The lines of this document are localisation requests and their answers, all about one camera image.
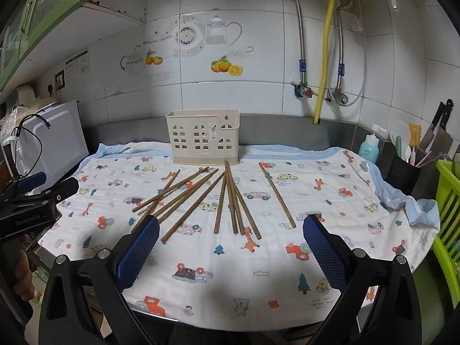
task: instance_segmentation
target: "cartoon tree print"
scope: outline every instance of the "cartoon tree print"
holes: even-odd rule
[[[222,245],[217,245],[216,246],[216,250],[214,250],[214,253],[216,253],[217,255],[220,255],[220,254],[225,254],[224,253],[224,248],[222,248]]]
[[[304,274],[300,274],[300,278],[298,279],[298,290],[304,292],[304,294],[307,294],[307,291],[310,290],[310,287],[307,283],[307,279],[305,278]]]

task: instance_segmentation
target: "pipe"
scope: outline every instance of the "pipe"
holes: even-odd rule
[[[353,5],[353,0],[349,0],[349,2],[345,5],[340,5],[337,7],[335,13],[337,15],[337,23],[339,24],[339,67],[337,70],[337,85],[336,89],[340,90],[340,86],[342,84],[342,76],[344,75],[345,71],[345,64],[344,64],[344,32],[342,27],[342,17],[340,12],[342,10],[348,9]]]
[[[317,103],[315,107],[315,114],[313,117],[313,123],[319,123],[319,116],[321,114],[321,106],[323,104],[323,96],[324,90],[326,88],[327,82],[327,50],[329,44],[329,31],[331,27],[331,22],[334,16],[334,7],[335,7],[335,0],[329,0],[329,4],[327,5],[327,12],[326,12],[326,20],[324,22],[324,29],[323,29],[323,61],[321,64],[321,81],[320,87],[317,97]]]
[[[295,0],[295,7],[297,11],[297,23],[298,23],[298,40],[300,44],[300,86],[306,87],[306,66],[302,67],[302,64],[305,64],[305,42],[304,42],[304,21],[302,19],[302,10],[300,7],[300,0]]]

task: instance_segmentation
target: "cartoon giraffe print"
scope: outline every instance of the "cartoon giraffe print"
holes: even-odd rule
[[[255,246],[259,247],[260,245],[256,244],[254,240],[252,240],[251,238],[252,231],[249,227],[244,227],[244,234],[246,235],[248,242],[244,244],[244,247],[241,249],[247,249],[250,252],[254,253],[254,247]]]
[[[89,208],[90,208],[92,205],[93,205],[93,203],[92,203],[92,202],[90,202],[90,203],[88,204],[88,206],[87,206],[86,210],[85,210],[84,212],[82,212],[82,213],[81,213],[81,215],[83,215],[83,216],[85,216],[85,215],[89,215],[89,212],[88,212],[88,210],[89,210]]]
[[[353,157],[348,154],[348,150],[344,150],[343,152],[344,152],[345,157],[348,158],[348,163],[352,163]]]
[[[315,182],[317,183],[317,185],[315,186],[315,189],[317,191],[321,190],[321,185],[326,185],[326,183],[323,183],[322,179],[315,179]]]

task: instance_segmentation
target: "green plastic basket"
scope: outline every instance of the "green plastic basket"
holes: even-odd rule
[[[454,308],[460,300],[460,180],[452,173],[452,162],[439,160],[438,202],[441,229],[433,241],[433,251],[449,286]]]

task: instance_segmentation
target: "blue bottle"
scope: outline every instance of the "blue bottle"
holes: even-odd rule
[[[372,124],[372,134],[366,136],[366,140],[362,142],[358,152],[360,157],[372,163],[376,163],[379,156],[379,138],[375,135],[378,131],[380,131],[380,126]]]

